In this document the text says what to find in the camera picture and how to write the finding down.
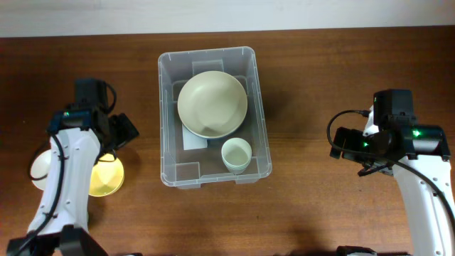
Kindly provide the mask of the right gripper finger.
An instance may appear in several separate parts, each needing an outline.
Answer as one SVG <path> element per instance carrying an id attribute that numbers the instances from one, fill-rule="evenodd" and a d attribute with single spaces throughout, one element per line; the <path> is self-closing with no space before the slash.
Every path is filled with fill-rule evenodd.
<path id="1" fill-rule="evenodd" d="M 359 177 L 368 176 L 389 169 L 389 166 L 386 164 L 363 164 L 362 167 L 363 168 L 357 173 Z"/>
<path id="2" fill-rule="evenodd" d="M 343 148 L 343 145 L 346 140 L 346 136 L 348 135 L 348 129 L 345 127 L 339 127 L 336 130 L 335 137 L 333 139 L 333 143 L 340 148 Z M 329 156 L 335 159 L 340 159 L 342 154 L 341 150 L 336 149 L 334 146 L 331 147 Z"/>

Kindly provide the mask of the yellow cup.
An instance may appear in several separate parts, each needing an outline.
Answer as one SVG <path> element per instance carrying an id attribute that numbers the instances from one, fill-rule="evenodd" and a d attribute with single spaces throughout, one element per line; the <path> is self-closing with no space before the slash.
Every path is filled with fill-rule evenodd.
<path id="1" fill-rule="evenodd" d="M 124 182 L 124 167 L 114 154 L 105 154 L 92 169 L 89 195 L 108 196 L 118 191 Z"/>

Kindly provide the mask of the cream white cup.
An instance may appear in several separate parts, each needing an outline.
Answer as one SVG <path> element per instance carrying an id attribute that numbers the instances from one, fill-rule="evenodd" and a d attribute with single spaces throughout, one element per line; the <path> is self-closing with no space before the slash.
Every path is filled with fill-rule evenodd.
<path id="1" fill-rule="evenodd" d="M 43 153 L 39 154 L 32 163 L 31 166 L 31 175 L 33 177 L 33 185 L 40 189 L 44 190 L 46 187 L 46 176 L 50 171 L 50 160 L 51 160 L 51 150 L 48 149 Z"/>

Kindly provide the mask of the dark blue bowl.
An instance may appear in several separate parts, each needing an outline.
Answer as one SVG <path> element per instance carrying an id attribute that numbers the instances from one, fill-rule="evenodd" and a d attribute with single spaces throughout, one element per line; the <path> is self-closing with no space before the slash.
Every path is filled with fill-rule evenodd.
<path id="1" fill-rule="evenodd" d="M 207 136 L 203 136 L 203 135 L 200 135 L 200 134 L 197 134 L 195 133 L 194 131 L 191 131 L 189 128 L 187 128 L 187 126 L 182 123 L 182 127 L 184 129 L 186 129 L 190 134 L 194 135 L 194 136 L 197 136 L 197 137 L 200 137 L 200 138 L 203 138 L 203 139 L 222 139 L 222 138 L 227 138 L 229 136 L 232 136 L 234 135 L 235 133 L 237 133 L 238 131 L 240 131 L 242 129 L 242 127 L 244 126 L 244 124 L 246 123 L 245 121 L 246 119 L 244 119 L 238 127 L 236 127 L 235 129 L 233 129 L 231 132 L 227 133 L 227 134 L 222 134 L 220 136 L 215 136 L 215 137 L 207 137 Z"/>

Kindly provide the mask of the beige bowl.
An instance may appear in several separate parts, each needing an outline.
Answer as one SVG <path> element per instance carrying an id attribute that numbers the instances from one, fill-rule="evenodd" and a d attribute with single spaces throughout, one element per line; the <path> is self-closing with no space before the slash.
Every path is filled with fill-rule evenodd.
<path id="1" fill-rule="evenodd" d="M 181 122 L 191 131 L 207 137 L 220 136 L 246 118 L 247 93 L 232 75 L 206 71 L 185 83 L 178 95 L 177 108 Z"/>

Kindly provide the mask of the light grey cup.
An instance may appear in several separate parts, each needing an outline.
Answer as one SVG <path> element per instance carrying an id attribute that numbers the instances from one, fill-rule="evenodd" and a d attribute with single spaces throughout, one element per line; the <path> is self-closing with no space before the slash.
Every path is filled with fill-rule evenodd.
<path id="1" fill-rule="evenodd" d="M 221 148 L 223 161 L 230 164 L 240 165 L 252 160 L 252 147 L 241 138 L 227 140 Z"/>

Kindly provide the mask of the mint green cup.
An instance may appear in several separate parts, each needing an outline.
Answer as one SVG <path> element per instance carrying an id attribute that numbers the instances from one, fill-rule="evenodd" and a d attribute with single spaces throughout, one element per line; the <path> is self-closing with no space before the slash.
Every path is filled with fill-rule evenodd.
<path id="1" fill-rule="evenodd" d="M 226 168 L 228 169 L 228 171 L 234 175 L 239 175 L 239 174 L 243 173 L 247 169 L 247 167 L 250 165 L 250 161 L 248 161 L 244 164 L 240 164 L 240 165 L 230 164 L 227 161 L 224 161 L 223 163 L 226 166 Z"/>

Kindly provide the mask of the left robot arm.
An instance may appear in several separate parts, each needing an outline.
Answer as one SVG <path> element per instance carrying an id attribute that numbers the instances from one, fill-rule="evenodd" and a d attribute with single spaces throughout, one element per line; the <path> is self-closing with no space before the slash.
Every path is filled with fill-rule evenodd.
<path id="1" fill-rule="evenodd" d="M 56 112 L 47 129 L 51 160 L 45 189 L 26 236 L 9 241 L 7 255 L 106 255 L 88 233 L 92 169 L 99 158 L 138 137 L 129 118 L 100 110 Z"/>

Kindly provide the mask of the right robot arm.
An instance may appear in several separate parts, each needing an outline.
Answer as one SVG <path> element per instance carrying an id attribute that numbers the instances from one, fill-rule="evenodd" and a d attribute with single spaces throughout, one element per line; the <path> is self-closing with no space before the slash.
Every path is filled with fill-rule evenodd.
<path id="1" fill-rule="evenodd" d="M 383 173 L 400 189 L 415 255 L 454 254 L 450 152 L 441 127 L 411 122 L 340 127 L 327 136 L 331 157 L 362 165 L 359 176 Z"/>

